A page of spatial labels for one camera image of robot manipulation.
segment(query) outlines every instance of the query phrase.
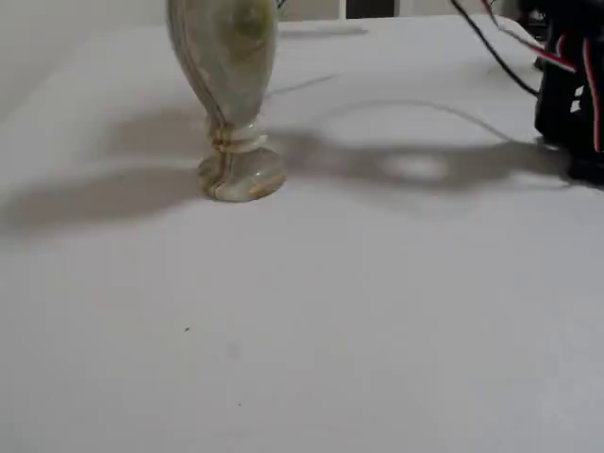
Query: white surface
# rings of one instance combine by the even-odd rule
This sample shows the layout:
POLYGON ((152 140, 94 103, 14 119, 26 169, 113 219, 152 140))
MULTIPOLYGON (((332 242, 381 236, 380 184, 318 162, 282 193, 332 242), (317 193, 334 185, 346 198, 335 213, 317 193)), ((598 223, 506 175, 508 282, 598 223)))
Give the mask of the white surface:
POLYGON ((164 23, 164 0, 1 0, 0 119, 99 33, 164 23))
POLYGON ((602 451, 604 195, 460 19, 347 24, 284 26, 256 203, 197 196, 162 27, 0 125, 1 451, 602 451))

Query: wire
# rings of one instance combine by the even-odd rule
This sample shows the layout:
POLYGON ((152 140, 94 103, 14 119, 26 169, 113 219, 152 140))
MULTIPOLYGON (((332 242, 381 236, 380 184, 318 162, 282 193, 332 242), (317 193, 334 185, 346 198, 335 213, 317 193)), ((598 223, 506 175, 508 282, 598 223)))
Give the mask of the wire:
POLYGON ((535 97, 539 97, 539 92, 537 90, 535 90, 534 88, 530 87, 527 84, 527 82, 525 82, 522 78, 520 78, 512 70, 512 68, 510 68, 510 66, 508 66, 508 63, 506 63, 503 60, 503 58, 499 56, 499 54, 497 53, 497 51, 493 48, 493 45, 489 42, 489 40, 486 39, 486 37, 484 36, 484 33, 482 33, 482 30, 480 30, 480 28, 478 27, 478 25, 476 24, 476 22, 474 22, 474 20, 470 17, 470 15, 467 13, 467 11, 461 6, 460 2, 458 0, 450 0, 450 2, 451 2, 451 5, 453 5, 453 8, 455 8, 457 10, 457 12, 463 17, 463 19, 465 19, 465 22, 467 22, 468 25, 470 25, 470 27, 478 35, 478 37, 480 38, 480 40, 482 41, 482 43, 484 44, 484 46, 491 53, 491 55, 497 61, 497 63, 499 63, 499 66, 501 66, 501 69, 503 69, 503 71, 514 82, 516 82, 516 84, 520 88, 522 88, 525 92, 527 92, 528 94, 531 94, 531 95, 533 95, 535 97))

